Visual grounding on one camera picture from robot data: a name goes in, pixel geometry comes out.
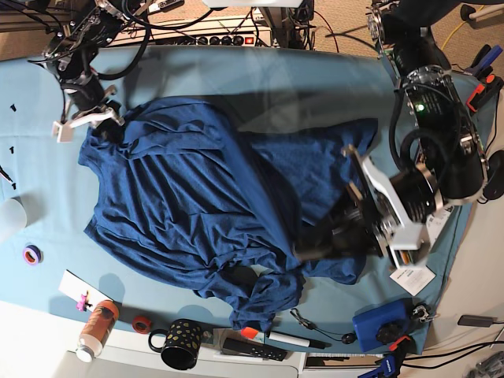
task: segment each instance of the light blue tablecloth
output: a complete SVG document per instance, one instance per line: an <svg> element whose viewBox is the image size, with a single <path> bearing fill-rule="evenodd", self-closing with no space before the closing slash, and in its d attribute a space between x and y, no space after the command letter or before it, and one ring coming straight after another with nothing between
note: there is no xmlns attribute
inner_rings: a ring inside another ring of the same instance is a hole
<svg viewBox="0 0 504 378"><path fill-rule="evenodd" d="M116 72L134 54L135 48L104 50L93 66L101 72ZM70 144L56 144L51 138L62 99L56 80L47 71L25 60L4 61L0 77L0 165L17 182L14 191L3 180L0 199L20 196L29 216L28 227L0 245L0 300L85 321L88 314L78 312L74 301L57 290L68 269L123 303L118 328L131 331L130 322L139 313L151 315L160 326L178 317L228 326L231 308L224 302L198 298L189 290L140 276L85 236L83 230L98 198L98 180L91 170L77 165L84 128ZM387 174L395 172L387 144L393 87L375 59L265 48L156 46L147 50L132 74L115 84L118 101L129 109L163 96L199 96L222 107L242 130L290 132L377 117L380 130L372 157ZM456 84L465 100L476 81L459 76ZM12 104L16 112L10 109ZM495 102L491 102L478 114L483 139L490 130L494 108ZM405 107L398 140L412 126ZM450 271L469 207L456 214L429 259L428 266L437 276L419 294L419 300L435 301L443 274ZM35 267L26 264L21 254L28 243L43 251L43 262ZM309 279L298 308L320 328L351 332L356 312L408 296L389 274L386 259L369 258L354 286ZM323 339L299 326L288 312L279 314L276 323L278 331ZM426 332L425 327L415 334L420 346ZM358 353L359 349L357 343L333 342L330 351Z"/></svg>

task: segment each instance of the black connector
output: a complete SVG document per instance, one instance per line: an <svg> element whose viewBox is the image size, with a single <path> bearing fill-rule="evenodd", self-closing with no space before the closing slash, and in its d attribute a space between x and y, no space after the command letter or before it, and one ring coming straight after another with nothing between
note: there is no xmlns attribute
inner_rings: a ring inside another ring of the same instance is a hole
<svg viewBox="0 0 504 378"><path fill-rule="evenodd" d="M478 317L477 315L462 315L457 322L458 325L466 327L485 327L489 328L494 324L493 317Z"/></svg>

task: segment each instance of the purple tape roll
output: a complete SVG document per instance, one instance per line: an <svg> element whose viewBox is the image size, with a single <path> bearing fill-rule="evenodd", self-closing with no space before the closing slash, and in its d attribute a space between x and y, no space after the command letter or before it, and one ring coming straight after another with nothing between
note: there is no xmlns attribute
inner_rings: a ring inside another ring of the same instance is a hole
<svg viewBox="0 0 504 378"><path fill-rule="evenodd" d="M23 258L29 265L37 265L42 260L42 254L36 246L27 246L23 249Z"/></svg>

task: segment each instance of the white cup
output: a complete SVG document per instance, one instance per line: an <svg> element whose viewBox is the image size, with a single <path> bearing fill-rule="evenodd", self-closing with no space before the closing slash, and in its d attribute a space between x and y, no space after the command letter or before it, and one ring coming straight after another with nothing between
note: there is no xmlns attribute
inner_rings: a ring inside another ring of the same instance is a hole
<svg viewBox="0 0 504 378"><path fill-rule="evenodd" d="M26 227L28 219L23 206L13 198L0 205L0 243Z"/></svg>

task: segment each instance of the mug handle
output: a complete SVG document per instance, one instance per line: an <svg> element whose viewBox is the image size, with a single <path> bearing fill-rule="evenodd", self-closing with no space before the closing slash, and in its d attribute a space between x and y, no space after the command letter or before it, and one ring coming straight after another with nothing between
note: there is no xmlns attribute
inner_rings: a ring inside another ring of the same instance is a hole
<svg viewBox="0 0 504 378"><path fill-rule="evenodd" d="M167 337L168 331L165 329L154 329L149 335L149 348L156 353L161 353L163 347L158 348L157 346L152 345L152 337L156 335L163 335L164 337Z"/></svg>

